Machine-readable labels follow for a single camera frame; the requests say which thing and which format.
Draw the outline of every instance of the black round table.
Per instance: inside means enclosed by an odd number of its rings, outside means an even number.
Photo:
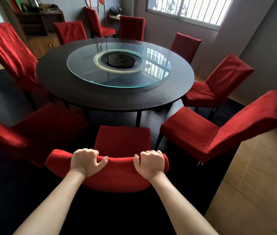
[[[52,95],[88,109],[134,112],[180,99],[193,85],[191,66],[176,53],[146,42],[96,38],[49,51],[38,62],[39,82]]]

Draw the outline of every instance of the window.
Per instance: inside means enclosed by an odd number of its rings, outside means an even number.
[[[148,0],[147,10],[219,29],[232,0]]]

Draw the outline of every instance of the person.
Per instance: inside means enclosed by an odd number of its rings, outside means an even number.
[[[86,177],[99,172],[108,163],[104,157],[97,163],[97,150],[79,149],[71,158],[70,171],[51,194],[30,214],[15,231],[15,235],[59,234],[71,202]],[[171,184],[164,174],[161,151],[141,152],[141,160],[133,158],[136,171],[149,180],[158,193],[177,235],[217,235],[207,220]]]

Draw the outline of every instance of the hand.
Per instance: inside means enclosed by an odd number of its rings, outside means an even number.
[[[79,149],[74,152],[71,158],[70,170],[78,170],[89,177],[99,172],[108,163],[108,157],[104,157],[100,163],[97,163],[96,158],[98,151],[93,149]]]
[[[160,150],[141,152],[141,161],[135,154],[133,163],[136,171],[149,181],[153,176],[164,172],[164,155]]]

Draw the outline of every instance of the chair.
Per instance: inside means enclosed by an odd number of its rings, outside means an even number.
[[[229,54],[205,82],[194,82],[182,102],[186,107],[213,108],[208,117],[211,120],[216,109],[253,72],[250,66]]]
[[[52,150],[66,149],[86,127],[84,117],[48,103],[15,126],[0,123],[0,149],[43,167]]]
[[[277,90],[271,90],[235,114],[222,127],[182,107],[160,127],[163,136],[200,162],[208,162],[241,142],[277,127]]]
[[[89,188],[105,192],[137,192],[150,186],[135,169],[135,154],[151,149],[149,128],[101,126],[95,143],[95,150],[102,156],[109,156],[108,164],[98,173],[85,179],[83,184]],[[72,154],[62,150],[54,150],[46,161],[46,167],[54,174],[65,177],[70,170]],[[167,156],[165,169],[169,169]]]
[[[200,39],[177,33],[170,50],[180,55],[191,65],[200,43]]]
[[[94,38],[94,35],[96,35],[99,38],[108,37],[109,35],[113,35],[113,37],[115,37],[116,30],[106,26],[101,26],[95,10],[90,9],[88,7],[84,7],[84,10],[86,12],[86,16],[88,18],[88,22],[90,25],[90,32],[92,34],[92,38]]]
[[[143,41],[145,18],[120,16],[120,38]]]
[[[0,23],[0,64],[15,79],[34,110],[37,107],[31,91],[47,93],[36,77],[37,62],[11,24]]]
[[[81,21],[58,22],[53,25],[61,45],[87,39]]]

